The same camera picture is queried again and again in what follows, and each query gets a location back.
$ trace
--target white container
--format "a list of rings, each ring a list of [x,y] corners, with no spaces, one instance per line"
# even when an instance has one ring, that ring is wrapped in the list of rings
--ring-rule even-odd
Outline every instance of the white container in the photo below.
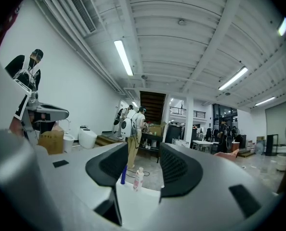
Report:
[[[137,192],[141,189],[142,184],[143,184],[143,176],[144,176],[144,172],[143,172],[143,168],[140,167],[139,170],[137,170],[135,179],[134,179],[134,183],[133,183],[133,189]]]
[[[276,169],[280,171],[286,170],[286,153],[280,153],[277,155]]]
[[[95,146],[97,134],[88,128],[80,128],[79,144],[85,149],[91,149]]]
[[[72,145],[74,143],[75,138],[68,133],[64,133],[63,137],[63,151],[70,153],[72,152]]]

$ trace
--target white backpack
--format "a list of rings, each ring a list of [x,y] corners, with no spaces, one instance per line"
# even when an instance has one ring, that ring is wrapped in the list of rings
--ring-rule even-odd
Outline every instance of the white backpack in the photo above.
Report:
[[[123,121],[121,125],[121,135],[123,137],[129,138],[132,136],[137,136],[137,119],[138,115],[136,115],[135,111],[129,111],[127,118]]]

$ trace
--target wooden platform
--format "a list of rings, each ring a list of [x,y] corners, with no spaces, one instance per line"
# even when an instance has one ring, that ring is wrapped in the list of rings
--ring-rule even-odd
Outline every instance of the wooden platform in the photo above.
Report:
[[[111,137],[108,138],[108,137],[106,137],[104,135],[99,135],[99,136],[97,136],[95,144],[97,144],[99,146],[105,146],[105,145],[118,143],[118,142],[123,142],[123,141],[119,140],[117,138],[111,138]]]
[[[251,155],[255,154],[255,152],[250,152],[250,151],[247,151],[246,149],[241,149],[239,150],[239,152],[237,153],[237,156],[240,156],[240,157],[249,157]]]

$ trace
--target railing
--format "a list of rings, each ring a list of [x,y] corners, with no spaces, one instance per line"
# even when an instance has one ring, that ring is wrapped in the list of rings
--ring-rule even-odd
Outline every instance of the railing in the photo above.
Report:
[[[186,116],[187,110],[170,106],[170,113],[171,114],[177,114],[177,115],[184,115],[184,116]],[[198,118],[204,118],[205,119],[205,114],[206,114],[206,112],[193,110],[193,117],[198,117]]]
[[[171,114],[178,114],[178,115],[186,115],[187,114],[187,110],[170,106],[170,113]]]
[[[193,110],[193,117],[205,119],[205,112]]]

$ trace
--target blue pen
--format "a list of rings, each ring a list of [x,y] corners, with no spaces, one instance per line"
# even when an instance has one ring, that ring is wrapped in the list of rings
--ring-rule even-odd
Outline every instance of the blue pen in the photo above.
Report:
[[[122,179],[120,179],[120,184],[125,184],[125,178],[126,178],[126,171],[127,171],[127,165],[125,166],[123,173],[122,173]]]

